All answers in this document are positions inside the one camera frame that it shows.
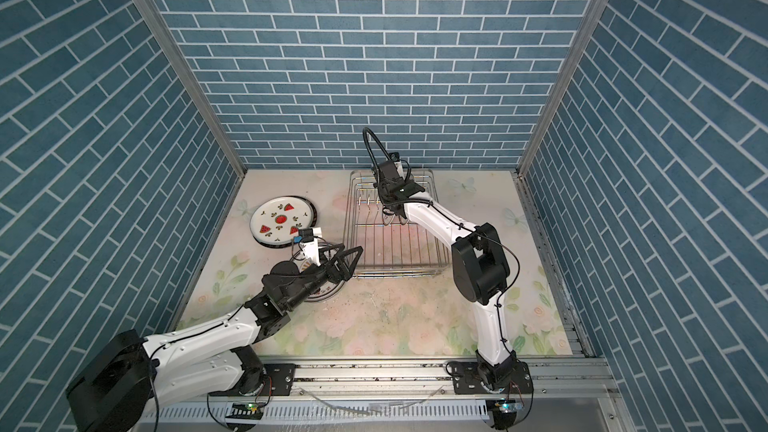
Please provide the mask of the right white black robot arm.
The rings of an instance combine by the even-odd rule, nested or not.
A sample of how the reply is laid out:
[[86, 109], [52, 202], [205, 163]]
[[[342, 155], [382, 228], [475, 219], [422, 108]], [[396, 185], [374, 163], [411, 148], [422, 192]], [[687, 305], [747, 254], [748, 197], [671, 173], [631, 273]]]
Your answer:
[[489, 223], [467, 222], [439, 204], [415, 182], [396, 153], [374, 162], [372, 171], [382, 206], [421, 226], [450, 249], [453, 282], [472, 303], [480, 381], [490, 392], [509, 387], [521, 361], [507, 337], [503, 300], [511, 288], [510, 266], [497, 230]]

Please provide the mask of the red rim white plate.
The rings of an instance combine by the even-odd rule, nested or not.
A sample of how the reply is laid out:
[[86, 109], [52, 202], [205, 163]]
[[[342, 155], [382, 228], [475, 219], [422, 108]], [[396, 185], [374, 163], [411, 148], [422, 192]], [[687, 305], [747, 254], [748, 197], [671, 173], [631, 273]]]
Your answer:
[[[300, 273], [303, 273], [306, 269], [308, 269], [313, 262], [310, 259], [294, 259], [293, 263], [298, 267], [298, 270]], [[317, 291], [310, 294], [306, 298], [306, 302], [322, 302], [324, 300], [328, 300], [337, 293], [339, 293], [342, 288], [345, 286], [344, 282], [340, 282], [338, 284], [334, 284], [332, 282], [325, 282]]]

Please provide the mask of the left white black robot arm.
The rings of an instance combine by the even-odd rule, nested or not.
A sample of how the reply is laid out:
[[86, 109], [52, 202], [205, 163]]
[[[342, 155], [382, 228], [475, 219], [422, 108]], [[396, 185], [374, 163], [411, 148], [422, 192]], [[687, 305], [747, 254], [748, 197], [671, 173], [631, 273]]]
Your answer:
[[272, 337], [290, 314], [326, 283], [350, 280], [360, 246], [319, 248], [299, 270], [275, 264], [261, 291], [219, 318], [174, 332], [115, 335], [71, 381], [66, 398], [80, 431], [129, 431], [148, 411], [201, 395], [259, 392], [269, 382], [254, 344]]

